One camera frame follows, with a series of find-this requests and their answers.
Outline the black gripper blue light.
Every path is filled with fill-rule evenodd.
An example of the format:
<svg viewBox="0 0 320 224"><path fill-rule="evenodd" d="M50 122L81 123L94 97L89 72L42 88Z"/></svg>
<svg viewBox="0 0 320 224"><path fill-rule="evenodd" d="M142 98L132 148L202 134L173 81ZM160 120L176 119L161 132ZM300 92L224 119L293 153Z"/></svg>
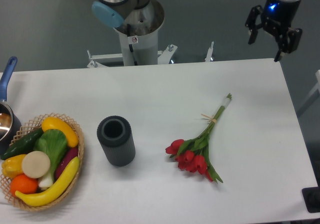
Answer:
<svg viewBox="0 0 320 224"><path fill-rule="evenodd" d="M263 25L263 29L268 33L274 29L278 30L275 34L278 51L274 62L280 61L286 53L290 54L296 51L303 30L290 27L300 2L301 0L266 0L264 8L261 5L252 7L245 22L245 26L249 30L248 44L255 42L258 30ZM259 15L262 25L256 24Z"/></svg>

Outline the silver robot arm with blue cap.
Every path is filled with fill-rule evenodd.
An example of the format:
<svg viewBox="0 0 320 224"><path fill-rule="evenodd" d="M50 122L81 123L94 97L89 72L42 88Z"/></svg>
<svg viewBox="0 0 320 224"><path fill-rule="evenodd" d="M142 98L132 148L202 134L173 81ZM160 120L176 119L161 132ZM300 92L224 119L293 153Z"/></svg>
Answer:
<svg viewBox="0 0 320 224"><path fill-rule="evenodd" d="M253 44L259 29L263 29L277 43L275 62L284 54L294 52L303 32L291 26L300 2L266 0L264 6L252 7L245 22L248 43ZM175 45L158 50L158 31L164 23L165 12L157 0L97 0L91 9L101 23L118 33L125 66L172 63Z"/></svg>

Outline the white metal robot base frame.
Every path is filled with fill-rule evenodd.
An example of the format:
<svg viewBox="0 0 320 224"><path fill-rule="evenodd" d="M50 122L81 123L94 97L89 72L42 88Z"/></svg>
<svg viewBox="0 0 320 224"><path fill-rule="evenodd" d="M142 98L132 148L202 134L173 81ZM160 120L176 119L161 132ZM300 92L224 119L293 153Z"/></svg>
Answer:
<svg viewBox="0 0 320 224"><path fill-rule="evenodd" d="M190 62L213 62L214 57L214 44L212 41L207 52L201 55L193 56ZM176 54L178 47L174 44L167 46L165 50L159 50L157 53L158 64L174 64L182 59ZM109 66L124 66L124 58L121 53L116 54L102 54L102 55L91 55L90 51L87 50L88 64L87 68L103 68Z"/></svg>

